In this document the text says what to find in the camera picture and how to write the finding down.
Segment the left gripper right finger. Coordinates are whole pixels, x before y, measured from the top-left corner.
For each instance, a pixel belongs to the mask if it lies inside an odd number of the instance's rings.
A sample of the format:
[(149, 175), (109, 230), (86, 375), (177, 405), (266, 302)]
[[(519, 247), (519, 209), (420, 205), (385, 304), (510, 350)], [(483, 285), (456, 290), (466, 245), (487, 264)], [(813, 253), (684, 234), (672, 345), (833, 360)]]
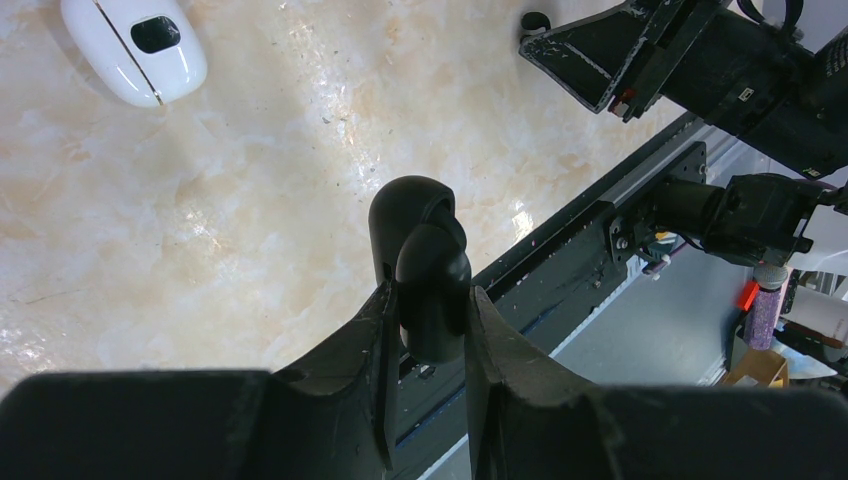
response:
[(469, 293), (476, 479), (843, 479), (847, 403), (805, 388), (601, 386)]

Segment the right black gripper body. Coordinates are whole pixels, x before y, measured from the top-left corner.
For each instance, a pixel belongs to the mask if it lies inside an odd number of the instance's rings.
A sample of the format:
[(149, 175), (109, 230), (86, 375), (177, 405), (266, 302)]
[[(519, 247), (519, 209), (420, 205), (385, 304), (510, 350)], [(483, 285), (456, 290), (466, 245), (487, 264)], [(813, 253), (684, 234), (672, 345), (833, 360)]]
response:
[(601, 13), (526, 32), (519, 55), (593, 113), (641, 117), (716, 16), (714, 1), (625, 1)]

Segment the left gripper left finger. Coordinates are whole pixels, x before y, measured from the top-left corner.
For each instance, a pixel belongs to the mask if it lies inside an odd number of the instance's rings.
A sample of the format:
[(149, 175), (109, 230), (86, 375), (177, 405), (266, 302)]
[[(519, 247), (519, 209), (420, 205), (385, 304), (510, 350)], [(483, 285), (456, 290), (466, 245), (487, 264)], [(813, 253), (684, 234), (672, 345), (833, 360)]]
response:
[(1, 403), (5, 479), (381, 479), (397, 286), (289, 366), (42, 373)]

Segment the small black earbud tip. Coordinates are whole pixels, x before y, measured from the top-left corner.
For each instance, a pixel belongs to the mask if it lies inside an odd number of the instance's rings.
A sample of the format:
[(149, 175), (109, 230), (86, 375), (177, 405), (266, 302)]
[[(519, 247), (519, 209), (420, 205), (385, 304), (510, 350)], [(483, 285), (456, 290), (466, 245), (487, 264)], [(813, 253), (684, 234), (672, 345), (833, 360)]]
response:
[(551, 29), (551, 21), (542, 12), (530, 11), (522, 15), (520, 28), (526, 32), (549, 31)]

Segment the black oval case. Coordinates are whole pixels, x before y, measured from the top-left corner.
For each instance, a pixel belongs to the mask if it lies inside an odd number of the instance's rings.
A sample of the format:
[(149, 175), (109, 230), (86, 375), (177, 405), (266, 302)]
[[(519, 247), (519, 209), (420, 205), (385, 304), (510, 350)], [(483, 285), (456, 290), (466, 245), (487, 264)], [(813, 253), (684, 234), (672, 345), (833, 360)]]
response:
[(428, 365), (459, 358), (472, 273), (454, 192), (424, 176), (392, 180), (372, 200), (368, 227), (376, 279), (397, 291), (406, 351)]

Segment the white earbud charging case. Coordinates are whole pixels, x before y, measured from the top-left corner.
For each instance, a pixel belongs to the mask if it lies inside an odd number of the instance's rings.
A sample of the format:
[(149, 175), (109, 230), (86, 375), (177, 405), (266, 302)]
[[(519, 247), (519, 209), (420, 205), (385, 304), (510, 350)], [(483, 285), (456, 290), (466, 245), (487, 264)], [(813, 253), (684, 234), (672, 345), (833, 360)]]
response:
[(62, 0), (65, 27), (103, 83), (122, 101), (155, 108), (205, 81), (208, 62), (173, 0)]

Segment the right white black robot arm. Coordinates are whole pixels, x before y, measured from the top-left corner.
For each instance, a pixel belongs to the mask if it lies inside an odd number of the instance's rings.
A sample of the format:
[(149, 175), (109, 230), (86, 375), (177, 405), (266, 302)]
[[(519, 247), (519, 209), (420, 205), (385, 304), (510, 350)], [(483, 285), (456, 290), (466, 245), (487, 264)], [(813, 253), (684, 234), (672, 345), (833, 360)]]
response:
[(635, 244), (672, 232), (742, 266), (847, 271), (847, 191), (823, 179), (847, 164), (847, 37), (799, 42), (803, 3), (778, 23), (748, 1), (626, 1), (553, 27), (522, 16), (520, 55), (592, 112), (630, 121), (665, 97), (792, 171), (724, 187), (664, 179), (625, 217)]

